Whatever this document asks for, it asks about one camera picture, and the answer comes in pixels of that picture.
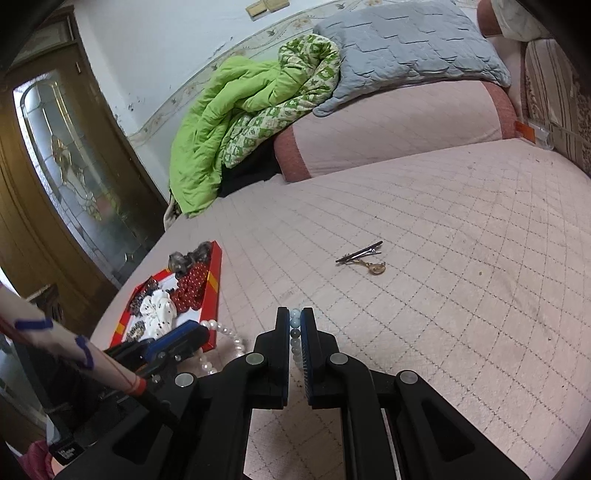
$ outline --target light switch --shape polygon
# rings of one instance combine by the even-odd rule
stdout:
[[[277,10],[288,7],[289,4],[289,0],[265,0],[265,5],[269,9],[269,12],[276,12]]]
[[[251,18],[254,19],[254,17],[256,17],[257,15],[266,12],[267,7],[265,6],[265,2],[263,0],[260,0],[259,2],[246,7],[246,11],[251,16]]]

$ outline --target wall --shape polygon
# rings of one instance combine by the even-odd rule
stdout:
[[[326,0],[293,0],[252,21],[253,0],[76,0],[76,21],[103,94],[126,135],[137,132],[220,51]]]
[[[256,21],[245,11],[254,0],[73,3],[100,89],[146,171],[168,199],[170,145],[221,54],[274,58],[279,45],[341,9],[394,1],[400,0],[291,0],[289,7]],[[476,0],[462,3],[472,6]]]

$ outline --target wallpaper border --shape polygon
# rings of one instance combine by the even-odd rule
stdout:
[[[343,9],[353,11],[399,1],[405,0],[334,0],[318,7],[303,10],[257,32],[215,57],[193,75],[154,112],[138,132],[128,136],[129,142],[134,148],[144,145],[172,116],[199,95],[217,66],[226,58],[232,55],[253,58],[291,38],[311,32],[318,22]],[[478,0],[451,1],[459,7],[476,8],[478,4]]]

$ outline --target metal hair clip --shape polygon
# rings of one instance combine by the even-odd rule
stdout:
[[[381,252],[378,252],[378,248],[381,247],[383,243],[383,241],[379,241],[373,245],[370,245],[369,247],[365,247],[359,251],[356,251],[355,253],[345,255],[343,258],[339,258],[336,262],[340,264],[345,264],[357,258],[367,257],[368,255],[380,254]]]
[[[369,270],[369,273],[371,273],[372,275],[380,275],[382,273],[384,273],[384,271],[386,270],[386,263],[382,262],[382,263],[368,263],[368,262],[364,262],[363,260],[360,260],[360,258],[362,257],[367,257],[368,255],[378,255],[381,252],[378,252],[378,248],[382,245],[382,241],[379,241],[373,245],[370,245],[369,247],[364,248],[363,250],[359,250],[355,253],[352,253],[350,255],[345,255],[343,258],[338,259],[336,262],[339,265],[346,265],[349,263],[354,263],[357,265],[363,265],[364,267],[366,267]]]

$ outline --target folded comforter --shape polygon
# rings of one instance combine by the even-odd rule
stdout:
[[[170,188],[181,211],[197,214],[215,200],[222,162],[233,167],[329,98],[339,62],[336,44],[315,34],[287,42],[278,61],[225,60],[173,141]]]

